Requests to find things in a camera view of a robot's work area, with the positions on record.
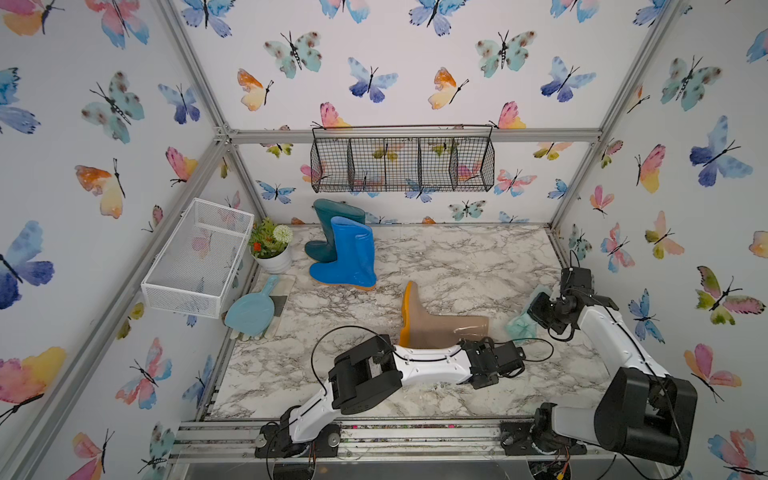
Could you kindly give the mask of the mint green fluffy cloth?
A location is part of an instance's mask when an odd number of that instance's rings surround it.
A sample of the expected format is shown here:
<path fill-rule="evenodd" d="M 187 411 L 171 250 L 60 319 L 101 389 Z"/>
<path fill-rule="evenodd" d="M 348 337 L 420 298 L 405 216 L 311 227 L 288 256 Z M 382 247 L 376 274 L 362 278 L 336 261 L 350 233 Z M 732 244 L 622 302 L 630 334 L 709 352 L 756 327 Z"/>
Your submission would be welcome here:
<path fill-rule="evenodd" d="M 545 286 L 537 286 L 531 295 L 528 297 L 520 314 L 514 319 L 510 320 L 505 326 L 505 330 L 514 342 L 525 341 L 526 339 L 536 339 L 538 333 L 538 323 L 528 313 L 530 307 L 533 306 L 534 301 L 540 294 L 544 294 L 546 300 L 552 295 L 552 290 Z"/>

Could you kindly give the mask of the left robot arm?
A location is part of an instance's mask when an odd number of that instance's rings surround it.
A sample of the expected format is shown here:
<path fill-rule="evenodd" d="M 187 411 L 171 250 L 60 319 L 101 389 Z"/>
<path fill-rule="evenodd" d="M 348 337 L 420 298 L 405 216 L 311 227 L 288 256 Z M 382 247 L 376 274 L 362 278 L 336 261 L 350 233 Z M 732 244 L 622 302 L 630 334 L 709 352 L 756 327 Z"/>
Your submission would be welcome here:
<path fill-rule="evenodd" d="M 319 390 L 281 416 L 279 442 L 284 449 L 310 444 L 338 418 L 371 410 L 406 386 L 447 383 L 487 388 L 523 373 L 525 360 L 521 347 L 490 339 L 412 349 L 376 335 L 337 356 Z"/>

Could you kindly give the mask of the blue rubber boot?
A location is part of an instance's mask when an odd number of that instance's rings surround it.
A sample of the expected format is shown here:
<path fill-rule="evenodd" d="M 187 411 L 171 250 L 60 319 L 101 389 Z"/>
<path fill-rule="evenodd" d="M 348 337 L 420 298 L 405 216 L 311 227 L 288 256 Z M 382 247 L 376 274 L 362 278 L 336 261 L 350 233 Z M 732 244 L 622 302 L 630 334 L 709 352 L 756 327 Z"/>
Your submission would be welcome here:
<path fill-rule="evenodd" d="M 342 217 L 332 219 L 337 260 L 315 263 L 309 268 L 311 278 L 325 285 L 345 285 L 372 290 L 377 283 L 375 246 L 372 229 Z"/>

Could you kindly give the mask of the beige rubber boot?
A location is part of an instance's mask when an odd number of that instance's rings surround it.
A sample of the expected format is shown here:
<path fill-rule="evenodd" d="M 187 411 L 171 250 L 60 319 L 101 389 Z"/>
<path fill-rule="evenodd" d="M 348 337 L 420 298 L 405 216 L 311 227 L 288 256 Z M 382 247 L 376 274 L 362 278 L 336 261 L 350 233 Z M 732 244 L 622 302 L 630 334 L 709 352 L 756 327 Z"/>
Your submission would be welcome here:
<path fill-rule="evenodd" d="M 399 345 L 412 349 L 443 349 L 461 340 L 479 341 L 489 332 L 489 318 L 479 315 L 435 315 L 421 302 L 418 284 L 409 281 L 402 300 Z"/>

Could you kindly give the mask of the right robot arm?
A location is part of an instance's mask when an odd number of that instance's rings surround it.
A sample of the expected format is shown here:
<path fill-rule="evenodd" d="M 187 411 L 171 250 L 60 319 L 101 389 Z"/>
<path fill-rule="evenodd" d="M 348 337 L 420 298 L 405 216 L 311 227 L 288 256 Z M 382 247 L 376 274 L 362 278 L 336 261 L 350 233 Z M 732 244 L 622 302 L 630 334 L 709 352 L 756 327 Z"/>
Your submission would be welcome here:
<path fill-rule="evenodd" d="M 540 450 L 583 442 L 625 456 L 684 466 L 697 391 L 689 381 L 672 376 L 634 339 L 617 305 L 595 294 L 588 269 L 564 268 L 558 295 L 537 294 L 527 313 L 557 334 L 583 332 L 612 377 L 594 408 L 544 403 L 536 410 L 531 439 Z"/>

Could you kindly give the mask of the teal green rubber boot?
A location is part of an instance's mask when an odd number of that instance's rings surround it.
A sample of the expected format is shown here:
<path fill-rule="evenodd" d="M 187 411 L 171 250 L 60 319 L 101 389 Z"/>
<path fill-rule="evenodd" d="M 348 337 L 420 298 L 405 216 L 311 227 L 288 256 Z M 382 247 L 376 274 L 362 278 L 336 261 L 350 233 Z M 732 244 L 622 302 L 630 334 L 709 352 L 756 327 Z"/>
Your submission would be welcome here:
<path fill-rule="evenodd" d="M 330 263 L 337 260 L 335 233 L 332 219 L 342 217 L 358 223 L 364 223 L 365 211 L 345 202 L 328 199 L 318 199 L 313 203 L 317 214 L 324 240 L 309 241 L 305 245 L 305 253 L 316 262 Z"/>

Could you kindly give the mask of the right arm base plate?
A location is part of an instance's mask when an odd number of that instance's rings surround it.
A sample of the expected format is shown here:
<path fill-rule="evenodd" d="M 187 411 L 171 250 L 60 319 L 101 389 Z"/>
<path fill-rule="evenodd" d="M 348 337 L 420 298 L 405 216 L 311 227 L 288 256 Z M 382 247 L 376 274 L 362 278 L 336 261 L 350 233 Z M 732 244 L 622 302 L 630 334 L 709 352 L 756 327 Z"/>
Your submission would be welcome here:
<path fill-rule="evenodd" d="M 560 436 L 535 422 L 502 422 L 499 428 L 500 445 L 506 456 L 586 455 L 588 452 L 583 443 Z"/>

